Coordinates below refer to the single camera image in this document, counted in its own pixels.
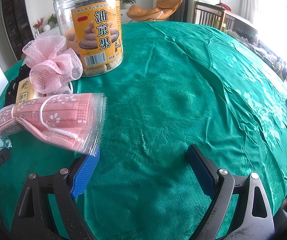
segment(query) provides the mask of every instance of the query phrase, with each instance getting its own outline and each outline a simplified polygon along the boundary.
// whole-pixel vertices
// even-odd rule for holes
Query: silver screw
[[[68,173],[68,169],[67,168],[62,168],[61,170],[60,170],[60,174],[67,174]]]
[[[255,173],[255,172],[252,172],[250,175],[251,175],[251,177],[253,179],[258,179],[259,178],[259,175],[257,173]]]
[[[228,174],[228,171],[226,169],[220,169],[219,172],[222,174],[222,175],[227,175]]]
[[[35,174],[34,172],[30,173],[29,179],[34,179],[36,176],[37,176],[37,174]]]

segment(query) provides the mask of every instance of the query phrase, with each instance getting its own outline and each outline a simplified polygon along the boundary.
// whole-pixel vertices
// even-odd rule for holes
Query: dark bookshelf
[[[26,10],[25,0],[1,0],[5,29],[17,60],[22,48],[34,39]]]

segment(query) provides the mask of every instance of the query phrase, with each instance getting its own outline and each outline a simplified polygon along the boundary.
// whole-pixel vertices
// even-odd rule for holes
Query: white cabinet
[[[120,10],[121,14],[121,23],[128,23],[131,21],[131,19],[127,16],[128,9],[122,9]]]

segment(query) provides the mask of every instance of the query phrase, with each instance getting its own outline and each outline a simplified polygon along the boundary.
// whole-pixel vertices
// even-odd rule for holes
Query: plastic jar
[[[67,48],[82,62],[82,76],[97,76],[120,65],[120,0],[53,0],[53,7]]]

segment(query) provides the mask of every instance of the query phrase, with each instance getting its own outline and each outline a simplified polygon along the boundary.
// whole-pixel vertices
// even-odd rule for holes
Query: blue gripper pad
[[[81,165],[79,171],[76,173],[73,179],[73,188],[71,195],[76,199],[79,195],[83,194],[88,182],[93,174],[94,169],[97,166],[100,157],[99,147],[96,148],[94,155],[88,155],[84,163]]]
[[[195,149],[192,145],[188,147],[187,160],[201,186],[203,193],[209,196],[211,199],[214,199],[216,196],[215,177],[218,176],[217,173],[214,172],[214,168],[202,155],[200,150],[198,148]]]

